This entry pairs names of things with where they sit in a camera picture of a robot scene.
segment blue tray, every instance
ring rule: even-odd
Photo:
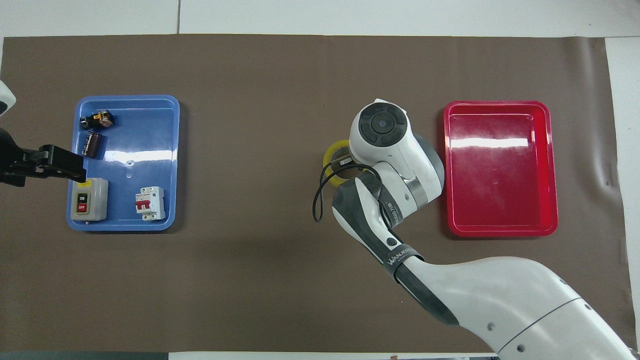
[[[80,118],[109,110],[114,125],[94,129],[102,135],[95,159],[84,157],[87,177],[109,181],[107,218],[88,222],[71,220],[69,181],[67,222],[80,231],[160,231],[175,220],[175,191],[178,173],[178,128],[180,104],[169,95],[90,96],[76,107],[72,149],[82,153],[87,130]],[[136,194],[140,188],[160,186],[164,189],[163,220],[143,221],[136,213]]]

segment yellow ring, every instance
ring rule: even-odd
[[[324,157],[322,160],[323,167],[329,164],[329,161],[331,161],[331,157],[333,156],[333,154],[336,151],[338,151],[341,147],[349,147],[349,140],[340,140],[333,143],[331,146],[329,146],[329,149],[327,149],[326,152],[324,153]],[[331,167],[328,167],[324,171],[324,176],[329,176],[331,175],[331,173],[332,173]],[[331,179],[329,179],[329,183],[331,185],[334,185],[335,187],[338,187],[338,185],[344,183],[345,181],[347,181],[347,179],[343,179],[340,176],[334,176]]]

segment gray circular joint cap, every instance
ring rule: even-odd
[[[367,143],[387,147],[402,139],[406,124],[406,115],[400,108],[386,102],[374,102],[360,113],[358,129]]]

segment red tray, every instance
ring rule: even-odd
[[[444,111],[447,212],[458,236],[544,236],[557,227],[549,110],[454,101]]]

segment circuit breaker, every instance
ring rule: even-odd
[[[136,194],[136,212],[144,221],[164,219],[164,190],[159,186],[140,189]]]
[[[88,177],[83,183],[74,183],[71,195],[71,220],[106,219],[108,193],[109,181],[101,177]]]

